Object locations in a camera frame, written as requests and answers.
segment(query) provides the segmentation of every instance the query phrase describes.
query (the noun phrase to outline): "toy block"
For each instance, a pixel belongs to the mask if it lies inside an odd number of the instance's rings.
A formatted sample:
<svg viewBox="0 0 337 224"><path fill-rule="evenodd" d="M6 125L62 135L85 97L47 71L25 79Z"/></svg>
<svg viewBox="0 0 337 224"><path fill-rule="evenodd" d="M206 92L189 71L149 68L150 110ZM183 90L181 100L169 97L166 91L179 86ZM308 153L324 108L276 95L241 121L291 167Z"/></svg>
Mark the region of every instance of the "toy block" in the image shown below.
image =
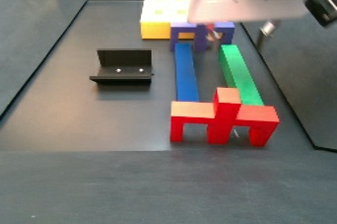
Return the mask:
<svg viewBox="0 0 337 224"><path fill-rule="evenodd" d="M195 24L190 24L186 22L179 23L170 23L170 38L169 38L169 50L174 50L174 45L178 42L178 35L182 33L194 33L195 31Z"/></svg>
<svg viewBox="0 0 337 224"><path fill-rule="evenodd" d="M194 51L205 51L206 49L207 30L203 25L195 26L193 49Z"/></svg>
<svg viewBox="0 0 337 224"><path fill-rule="evenodd" d="M185 123L206 124L214 118L213 104L198 102L171 102L170 117Z"/></svg>
<svg viewBox="0 0 337 224"><path fill-rule="evenodd" d="M187 0L143 0L141 14L142 38L169 39L170 22L186 22ZM193 38L181 34L179 38Z"/></svg>
<svg viewBox="0 0 337 224"><path fill-rule="evenodd" d="M197 84L190 45L177 43L174 45L174 78L175 99L182 102L197 102Z"/></svg>
<svg viewBox="0 0 337 224"><path fill-rule="evenodd" d="M235 25L231 22L214 23L214 31L222 34L221 44L231 44Z"/></svg>
<svg viewBox="0 0 337 224"><path fill-rule="evenodd" d="M214 117L213 106L207 103L171 102L170 136L171 142L182 141L182 129L186 123L207 124Z"/></svg>
<svg viewBox="0 0 337 224"><path fill-rule="evenodd" d="M227 87L239 90L242 104L262 106L263 101L237 45L221 45L218 59Z"/></svg>
<svg viewBox="0 0 337 224"><path fill-rule="evenodd" d="M171 102L171 142L182 141L186 123L207 124L209 144L226 144L233 126L249 126L250 144L263 147L276 129L279 118L272 107L242 105L238 89L217 88L213 103Z"/></svg>
<svg viewBox="0 0 337 224"><path fill-rule="evenodd" d="M275 108L264 106L241 106L235 124L250 126L250 144L263 147L279 124Z"/></svg>

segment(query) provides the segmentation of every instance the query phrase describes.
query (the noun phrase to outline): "red arch block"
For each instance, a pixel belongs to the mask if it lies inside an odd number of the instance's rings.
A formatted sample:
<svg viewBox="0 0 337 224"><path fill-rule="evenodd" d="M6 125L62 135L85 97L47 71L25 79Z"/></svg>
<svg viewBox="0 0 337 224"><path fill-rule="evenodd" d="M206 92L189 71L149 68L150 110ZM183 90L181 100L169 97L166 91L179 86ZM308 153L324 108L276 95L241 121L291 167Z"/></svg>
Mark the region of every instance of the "red arch block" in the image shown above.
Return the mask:
<svg viewBox="0 0 337 224"><path fill-rule="evenodd" d="M242 105L235 88L217 88L213 103L171 102L171 142L182 141L186 123L207 124L210 144L226 144L233 126L249 126L250 144L262 147L278 127L279 118L274 107Z"/></svg>

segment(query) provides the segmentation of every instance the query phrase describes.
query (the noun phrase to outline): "black bracket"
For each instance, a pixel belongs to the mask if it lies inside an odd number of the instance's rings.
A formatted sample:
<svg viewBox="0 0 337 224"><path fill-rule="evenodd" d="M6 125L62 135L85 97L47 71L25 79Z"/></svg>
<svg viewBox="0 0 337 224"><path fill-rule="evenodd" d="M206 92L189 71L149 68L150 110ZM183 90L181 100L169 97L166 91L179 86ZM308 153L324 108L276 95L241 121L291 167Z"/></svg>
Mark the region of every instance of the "black bracket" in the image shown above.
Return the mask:
<svg viewBox="0 0 337 224"><path fill-rule="evenodd" d="M97 84L150 84L153 76L149 49L97 49L99 70L89 79Z"/></svg>

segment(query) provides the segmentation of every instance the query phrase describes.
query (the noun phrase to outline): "green block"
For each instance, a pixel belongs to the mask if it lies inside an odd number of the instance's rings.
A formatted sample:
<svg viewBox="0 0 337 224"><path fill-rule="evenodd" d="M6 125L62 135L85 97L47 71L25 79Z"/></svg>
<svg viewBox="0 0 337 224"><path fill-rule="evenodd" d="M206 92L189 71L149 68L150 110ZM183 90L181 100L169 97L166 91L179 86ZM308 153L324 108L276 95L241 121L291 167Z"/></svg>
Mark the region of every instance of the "green block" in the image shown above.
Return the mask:
<svg viewBox="0 0 337 224"><path fill-rule="evenodd" d="M263 101L237 45L221 45L218 60L227 87L239 90L242 104L262 106Z"/></svg>

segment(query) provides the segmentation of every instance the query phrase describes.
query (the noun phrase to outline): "blue block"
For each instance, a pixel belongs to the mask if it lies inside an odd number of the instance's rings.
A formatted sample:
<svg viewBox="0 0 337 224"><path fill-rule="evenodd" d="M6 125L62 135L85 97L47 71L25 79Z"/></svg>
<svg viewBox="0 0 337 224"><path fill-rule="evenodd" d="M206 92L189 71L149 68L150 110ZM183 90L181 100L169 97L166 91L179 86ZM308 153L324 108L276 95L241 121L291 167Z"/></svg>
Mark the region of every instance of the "blue block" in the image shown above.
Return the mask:
<svg viewBox="0 0 337 224"><path fill-rule="evenodd" d="M174 45L175 100L198 102L191 48L186 43Z"/></svg>

